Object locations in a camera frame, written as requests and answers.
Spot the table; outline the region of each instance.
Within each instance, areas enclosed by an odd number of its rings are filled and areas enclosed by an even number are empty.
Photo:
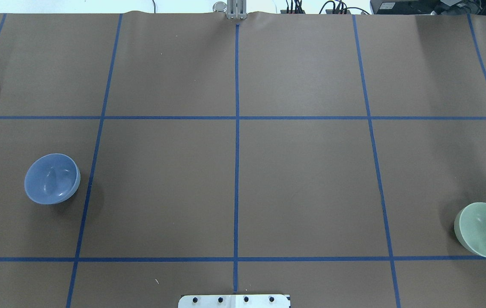
[[[0,14],[0,307],[484,307],[474,201],[486,17]]]

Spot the bowl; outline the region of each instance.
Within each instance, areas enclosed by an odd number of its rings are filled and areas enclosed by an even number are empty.
[[[467,250],[486,258],[486,203],[475,202],[462,209],[454,221],[454,232]]]
[[[57,204],[69,199],[79,187],[81,173],[67,155],[54,153],[36,160],[24,179],[26,195],[39,204]]]

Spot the black cable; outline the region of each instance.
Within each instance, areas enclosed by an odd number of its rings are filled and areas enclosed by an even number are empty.
[[[338,6],[336,6],[336,10],[332,13],[333,14],[340,14],[344,10],[344,5],[345,5],[345,3],[340,1],[338,3]]]
[[[349,9],[358,9],[358,10],[362,10],[362,11],[363,11],[363,12],[364,12],[366,15],[370,15],[370,13],[369,13],[369,12],[367,12],[367,11],[363,10],[362,8],[356,8],[355,6],[351,6],[350,8],[347,8],[347,7],[346,7],[345,9],[346,9],[346,11],[347,11],[347,10],[349,10]]]
[[[347,15],[347,10],[348,10],[347,4],[344,3],[344,6],[341,8],[341,13],[340,14]]]
[[[296,6],[294,7],[294,12],[296,14],[303,14],[304,11],[302,10],[302,1],[301,0],[294,0],[296,2]]]
[[[323,4],[323,7],[321,8],[321,10],[319,11],[319,14],[321,14],[323,12],[323,8],[325,8],[325,6],[327,6],[327,4],[329,4],[329,2],[332,2],[332,9],[334,10],[336,8],[336,2],[334,2],[333,0],[328,0],[327,2],[325,2]]]

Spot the green bowl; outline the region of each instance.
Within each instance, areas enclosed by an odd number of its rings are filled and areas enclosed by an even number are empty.
[[[486,258],[486,203],[475,202],[462,209],[454,221],[454,232],[467,250]]]

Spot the metal bracket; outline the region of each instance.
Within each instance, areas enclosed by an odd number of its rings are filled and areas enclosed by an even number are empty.
[[[178,308],[290,308],[290,296],[281,294],[182,296]]]
[[[227,19],[247,19],[247,0],[227,0]]]

